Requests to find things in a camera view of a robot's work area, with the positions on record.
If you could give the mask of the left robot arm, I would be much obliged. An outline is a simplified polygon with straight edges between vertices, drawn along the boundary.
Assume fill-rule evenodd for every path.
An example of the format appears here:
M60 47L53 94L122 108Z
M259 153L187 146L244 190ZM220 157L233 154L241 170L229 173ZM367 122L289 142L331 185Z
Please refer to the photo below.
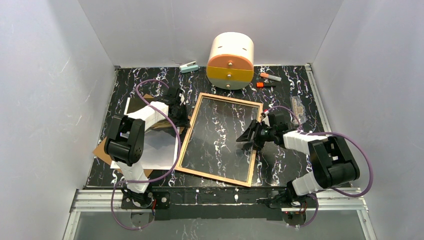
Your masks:
M167 121L175 132L177 155L180 154L182 141L179 130L188 128L190 120L182 89L169 87L166 93L155 100L147 101L141 97L145 106L129 115L114 115L111 128L104 144L104 152L117 163L126 181L122 193L141 205L153 202L148 186L152 183L145 174L142 154L145 133L161 121Z

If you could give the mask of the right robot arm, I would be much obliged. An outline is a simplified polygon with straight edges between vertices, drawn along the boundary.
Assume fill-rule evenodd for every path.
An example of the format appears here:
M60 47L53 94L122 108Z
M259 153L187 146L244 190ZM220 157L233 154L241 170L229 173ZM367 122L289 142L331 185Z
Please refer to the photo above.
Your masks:
M285 189L273 190L257 203L280 208L303 202L308 194L345 184L360 177L360 169L346 141L335 135L307 135L296 130L281 114L263 113L262 121L253 120L236 141L260 151L266 142L309 156L312 170L290 180Z

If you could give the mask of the landscape photo print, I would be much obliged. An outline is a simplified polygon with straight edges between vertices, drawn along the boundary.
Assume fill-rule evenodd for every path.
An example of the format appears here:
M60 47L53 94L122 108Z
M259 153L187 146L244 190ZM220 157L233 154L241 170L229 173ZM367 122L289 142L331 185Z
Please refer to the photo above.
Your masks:
M104 152L121 170L169 170L177 158L177 132L189 125L184 104L128 98L124 113L112 118Z

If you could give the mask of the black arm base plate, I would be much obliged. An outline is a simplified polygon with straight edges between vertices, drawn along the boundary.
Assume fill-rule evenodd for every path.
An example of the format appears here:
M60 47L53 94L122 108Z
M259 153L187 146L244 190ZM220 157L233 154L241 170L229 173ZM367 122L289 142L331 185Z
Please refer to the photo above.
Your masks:
M146 210L157 221L266 219L303 225L317 209L311 196L289 198L285 187L164 187L146 193L121 190L124 210Z

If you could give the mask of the brown cardboard backing board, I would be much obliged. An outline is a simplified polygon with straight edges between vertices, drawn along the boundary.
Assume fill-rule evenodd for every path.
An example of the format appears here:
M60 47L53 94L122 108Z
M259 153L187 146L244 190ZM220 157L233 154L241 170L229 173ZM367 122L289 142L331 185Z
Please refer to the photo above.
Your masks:
M130 168L122 162L117 162L105 152L106 140L103 140L93 151L94 155L112 169L117 169L122 174L127 174L125 179L136 180L141 171L144 171L140 180L146 181L153 170L170 170L177 161L178 138L172 125L166 120L150 126L144 133L143 151L139 161Z

